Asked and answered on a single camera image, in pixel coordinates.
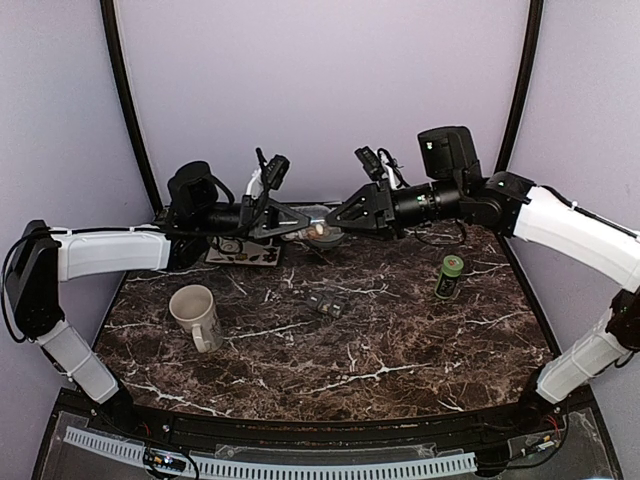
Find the black cable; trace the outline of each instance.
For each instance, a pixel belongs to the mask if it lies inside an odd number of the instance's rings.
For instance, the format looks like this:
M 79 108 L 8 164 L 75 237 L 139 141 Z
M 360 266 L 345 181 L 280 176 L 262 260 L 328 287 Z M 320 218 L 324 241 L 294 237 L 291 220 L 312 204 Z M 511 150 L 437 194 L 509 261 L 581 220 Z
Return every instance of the black cable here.
M 417 229 L 413 230 L 413 236 L 419 242 L 424 243 L 425 245 L 429 245 L 430 247 L 455 247 L 458 245 L 464 245 L 464 243 L 467 241 L 467 229 L 464 226 L 464 223 L 462 223 L 460 220 L 455 220 L 455 223 L 460 229 L 460 238 L 455 242 L 429 242 L 418 235 Z
M 509 160 L 513 153 L 513 147 L 516 143 L 518 128 L 522 120 L 524 105 L 527 99 L 527 90 L 531 82 L 531 72 L 533 71 L 533 61 L 536 56 L 536 47 L 538 45 L 538 36 L 540 35 L 540 24 L 542 23 L 542 7 L 543 0 L 531 0 L 529 4 L 529 16 L 527 20 L 527 29 L 524 34 L 524 44 L 522 46 L 522 57 L 520 58 L 520 67 L 518 69 L 518 78 L 516 87 L 513 92 L 513 100 L 511 101 L 511 109 L 509 110 L 509 119 L 502 138 L 500 153 L 496 163 L 495 172 L 501 172 L 509 166 Z
M 493 430 L 494 432 L 511 432 L 515 430 L 517 427 L 515 425 L 510 426 L 499 426 L 499 425 L 491 425 L 489 423 L 472 423 L 469 425 L 471 428 L 486 428 L 487 430 Z
M 616 368 L 624 368 L 624 367 L 626 367 L 629 364 L 629 362 L 631 360 L 633 360 L 633 357 L 635 357 L 636 353 L 637 352 L 631 352 L 629 354 L 629 356 L 622 361 L 622 363 L 618 363 L 620 361 L 620 359 L 616 360 L 616 363 L 614 363 L 614 366 Z
M 153 438 L 149 438 L 149 437 L 143 437 L 141 435 L 136 435 L 134 433 L 128 433 L 125 432 L 124 430 L 122 430 L 121 428 L 116 427 L 113 422 L 111 421 L 111 419 L 109 419 L 109 417 L 104 414 L 104 412 L 100 411 L 99 409 L 96 409 L 96 412 L 100 415 L 100 418 L 107 424 L 109 425 L 111 428 L 113 428 L 114 430 L 117 430 L 121 435 L 123 435 L 126 438 L 130 438 L 132 440 L 138 440 L 140 442 L 142 442 L 145 445 L 145 449 L 147 449 L 147 443 L 153 443 L 155 445 L 159 445 L 161 447 L 164 448 L 169 448 L 171 450 L 177 450 L 178 453 L 180 455 L 182 455 L 184 458 L 187 459 L 187 461 L 191 464 L 191 466 L 193 467 L 193 471 L 194 471 L 194 475 L 195 475 L 195 480 L 200 480 L 200 469 L 198 468 L 198 464 L 195 462 L 195 460 L 191 457 L 191 455 L 189 455 L 186 451 L 184 451 L 184 448 L 179 446 L 179 445 L 171 445 L 168 442 L 163 442 L 162 440 L 155 440 Z
M 556 197 L 561 203 L 563 203 L 565 206 L 572 208 L 573 210 L 575 210 L 576 212 L 584 215 L 587 218 L 590 218 L 592 220 L 596 220 L 608 227 L 613 228 L 614 230 L 617 230 L 621 233 L 624 233 L 625 235 L 630 236 L 631 238 L 638 238 L 638 234 L 632 230 L 629 230 L 628 228 L 624 228 L 623 226 L 618 225 L 617 223 L 613 223 L 610 220 L 607 220 L 606 218 L 601 217 L 600 215 L 597 215 L 589 210 L 587 210 L 586 208 L 582 208 L 580 206 L 578 206 L 577 204 L 574 205 L 569 199 L 567 199 L 565 196 L 563 196 L 560 192 L 558 192 L 555 188 L 550 187 L 549 185 L 540 185 L 542 188 L 544 188 L 545 190 L 551 192 L 551 194 Z
M 537 468 L 545 463 L 549 462 L 553 457 L 555 457 L 558 452 L 562 449 L 565 442 L 567 441 L 567 437 L 569 436 L 569 424 L 571 423 L 571 419 L 569 418 L 569 397 L 565 400 L 565 412 L 566 412 L 566 421 L 565 421 L 565 429 L 564 435 L 560 439 L 560 442 L 556 445 L 555 449 L 544 459 L 540 460 L 537 463 L 532 463 L 530 465 L 509 465 L 510 462 L 514 460 L 519 460 L 520 458 L 525 458 L 521 456 L 521 454 L 514 455 L 508 460 L 504 462 L 487 462 L 487 463 L 478 463 L 479 470 L 527 470 L 530 468 Z

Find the marble table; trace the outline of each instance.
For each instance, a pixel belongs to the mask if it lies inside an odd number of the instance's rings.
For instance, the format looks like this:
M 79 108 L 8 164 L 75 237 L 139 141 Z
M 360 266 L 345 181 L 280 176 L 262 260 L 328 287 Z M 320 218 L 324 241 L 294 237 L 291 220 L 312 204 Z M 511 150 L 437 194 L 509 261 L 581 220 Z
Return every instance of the marble table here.
M 420 232 L 449 241 L 455 225 Z M 459 293 L 434 295 L 447 254 L 463 258 Z M 182 286 L 211 288 L 226 341 L 199 354 L 170 318 Z M 312 293 L 345 302 L 333 318 Z M 136 403 L 186 413 L 283 421 L 410 418 L 517 400 L 551 358 L 542 330 L 490 232 L 433 247 L 350 237 L 319 251 L 288 244 L 278 267 L 198 263 L 131 272 L 96 351 Z

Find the black frame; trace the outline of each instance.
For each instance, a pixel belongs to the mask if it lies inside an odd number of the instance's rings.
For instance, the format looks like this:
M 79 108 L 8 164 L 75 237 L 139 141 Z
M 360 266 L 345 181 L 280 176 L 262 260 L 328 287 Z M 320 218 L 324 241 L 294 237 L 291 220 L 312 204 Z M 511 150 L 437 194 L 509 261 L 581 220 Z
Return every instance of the black frame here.
M 116 82 L 118 97 L 120 98 L 120 107 L 122 115 L 129 132 L 129 140 L 133 147 L 133 153 L 136 157 L 138 170 L 147 191 L 147 198 L 151 203 L 151 208 L 156 213 L 162 211 L 162 199 L 158 191 L 158 184 L 153 176 L 147 149 L 142 138 L 142 131 L 138 123 L 138 116 L 131 95 L 129 79 L 127 78 L 127 69 L 122 54 L 122 45 L 120 43 L 120 34 L 118 33 L 118 20 L 116 18 L 115 6 L 113 0 L 100 0 L 102 10 L 102 22 L 104 24 L 104 34 L 109 49 L 109 58 L 111 59 L 111 68 L 113 69 L 113 78 Z
M 527 99 L 527 92 L 529 91 L 529 82 L 531 81 L 531 72 L 533 71 L 533 60 L 535 59 L 536 47 L 538 46 L 543 5 L 544 0 L 531 0 L 529 4 L 529 18 L 527 20 L 527 30 L 524 35 L 518 79 L 516 80 L 516 88 L 513 92 L 513 100 L 511 100 L 511 109 L 509 110 L 509 119 L 507 120 L 504 137 L 502 138 L 500 153 L 498 154 L 498 161 L 495 168 L 496 172 L 507 170 L 513 147 L 516 143 L 516 137 Z

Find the purple wall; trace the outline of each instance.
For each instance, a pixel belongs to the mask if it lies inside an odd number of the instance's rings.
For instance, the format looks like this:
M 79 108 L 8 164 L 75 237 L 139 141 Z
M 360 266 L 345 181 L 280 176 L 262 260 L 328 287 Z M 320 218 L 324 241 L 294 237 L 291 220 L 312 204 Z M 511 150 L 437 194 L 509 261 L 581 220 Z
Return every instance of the purple wall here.
M 512 170 L 640 229 L 640 4 L 545 2 Z M 611 302 L 614 283 L 546 248 L 513 242 L 563 348 Z M 640 478 L 640 362 L 594 390 L 625 478 Z
M 0 252 L 35 218 L 74 226 L 148 221 L 120 113 L 99 2 L 0 6 Z M 67 318 L 92 339 L 117 276 L 63 285 Z M 62 379 L 32 345 L 0 335 L 2 478 L 30 478 Z
M 416 134 L 468 125 L 487 171 L 500 147 L 528 2 L 121 1 L 149 155 L 166 181 L 206 159 L 235 192 L 253 149 L 292 161 L 281 200 L 339 200 L 386 146 L 425 178 Z

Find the cable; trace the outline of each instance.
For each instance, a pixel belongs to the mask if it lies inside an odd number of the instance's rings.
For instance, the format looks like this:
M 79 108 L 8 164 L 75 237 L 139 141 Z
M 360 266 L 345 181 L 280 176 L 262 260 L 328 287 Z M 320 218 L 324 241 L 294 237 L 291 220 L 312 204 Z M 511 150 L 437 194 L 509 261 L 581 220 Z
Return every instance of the cable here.
M 624 368 L 624 367 L 626 367 L 629 364 L 629 362 L 631 360 L 633 360 L 633 357 L 635 357 L 636 353 L 637 352 L 631 352 L 629 354 L 629 356 L 622 361 L 622 363 L 618 363 L 620 361 L 620 359 L 616 360 L 616 363 L 614 363 L 614 366 L 616 368 Z
M 469 425 L 470 428 L 486 428 L 487 430 L 493 430 L 495 432 L 511 432 L 516 429 L 515 425 L 510 426 L 498 426 L 491 425 L 489 423 L 472 423 Z
M 582 215 L 584 215 L 587 218 L 590 218 L 592 220 L 596 220 L 600 223 L 605 224 L 608 227 L 611 227 L 615 230 L 618 230 L 619 232 L 624 233 L 625 235 L 629 235 L 630 237 L 637 239 L 638 238 L 638 234 L 632 230 L 629 230 L 628 228 L 624 228 L 616 223 L 613 223 L 610 220 L 607 220 L 606 218 L 601 217 L 600 215 L 597 215 L 589 210 L 587 210 L 586 208 L 582 208 L 580 206 L 578 206 L 577 203 L 571 202 L 570 200 L 568 200 L 566 197 L 564 197 L 560 192 L 558 192 L 555 188 L 550 187 L 548 185 L 540 185 L 540 187 L 544 188 L 545 190 L 548 190 L 549 192 L 551 192 L 551 194 L 556 197 L 558 200 L 560 200 L 561 203 L 563 203 L 565 206 L 575 210 L 578 213 L 581 213 Z
M 418 235 L 417 229 L 413 230 L 413 236 L 419 242 L 424 243 L 425 245 L 429 245 L 430 247 L 455 247 L 458 245 L 464 245 L 464 243 L 467 241 L 467 229 L 465 228 L 464 223 L 462 223 L 460 220 L 455 220 L 455 224 L 460 229 L 460 238 L 455 242 L 429 242 Z
M 391 156 L 391 153 L 389 153 L 389 150 L 387 150 L 386 148 L 379 148 L 376 151 L 376 155 L 378 156 L 380 161 L 383 163 L 385 163 L 385 160 L 382 157 L 385 156 L 387 158 L 386 163 L 387 165 L 389 165 L 389 167 L 391 167 L 391 170 L 393 170 L 393 173 L 398 178 L 398 182 L 400 183 L 401 187 L 405 187 L 405 188 L 410 187 L 410 185 L 406 182 L 406 180 L 402 176 L 402 173 L 400 173 L 400 169 L 402 167 L 398 165 L 398 161 Z
M 549 422 L 552 426 L 553 426 L 553 431 L 556 434 L 556 438 L 560 438 L 560 428 L 558 427 L 558 421 L 553 418 L 551 415 L 547 415 L 546 417 L 547 422 Z
M 179 446 L 179 445 L 171 445 L 168 442 L 163 442 L 162 440 L 155 440 L 153 438 L 145 438 L 142 437 L 140 435 L 135 435 L 133 433 L 127 433 L 124 430 L 122 430 L 121 428 L 116 427 L 113 422 L 109 419 L 109 417 L 107 417 L 106 414 L 104 414 L 104 412 L 100 411 L 99 409 L 96 409 L 96 412 L 99 414 L 100 418 L 106 423 L 108 424 L 111 428 L 117 430 L 121 435 L 123 435 L 126 438 L 130 438 L 132 440 L 138 440 L 140 442 L 143 442 L 143 444 L 145 445 L 145 449 L 147 449 L 147 443 L 154 443 L 156 445 L 160 445 L 161 447 L 164 448 L 169 448 L 171 450 L 177 450 L 178 453 L 180 455 L 182 455 L 184 458 L 187 459 L 187 461 L 191 464 L 191 466 L 193 467 L 193 471 L 194 471 L 194 476 L 195 476 L 195 480 L 200 480 L 200 469 L 198 468 L 198 465 L 196 464 L 195 460 L 191 457 L 191 455 L 189 455 L 187 452 L 184 451 L 183 447 Z
M 478 463 L 478 468 L 480 470 L 527 470 L 527 469 L 530 469 L 530 468 L 540 467 L 540 466 L 544 465 L 545 463 L 549 462 L 553 457 L 555 457 L 558 454 L 560 449 L 562 449 L 562 447 L 564 446 L 565 442 L 567 441 L 567 437 L 569 436 L 569 425 L 571 423 L 571 419 L 569 418 L 569 414 L 570 414 L 570 412 L 569 412 L 569 397 L 567 397 L 567 399 L 565 400 L 565 412 L 566 412 L 567 419 L 566 419 L 566 422 L 565 422 L 566 426 L 565 426 L 565 429 L 564 429 L 564 435 L 562 436 L 560 441 L 556 444 L 555 450 L 553 450 L 543 460 L 540 460 L 537 463 L 532 463 L 530 465 L 509 465 L 509 463 L 513 462 L 514 460 L 518 460 L 520 458 L 524 458 L 521 453 L 518 453 L 517 455 L 514 455 L 511 458 L 509 458 L 508 460 L 505 460 L 503 462 Z

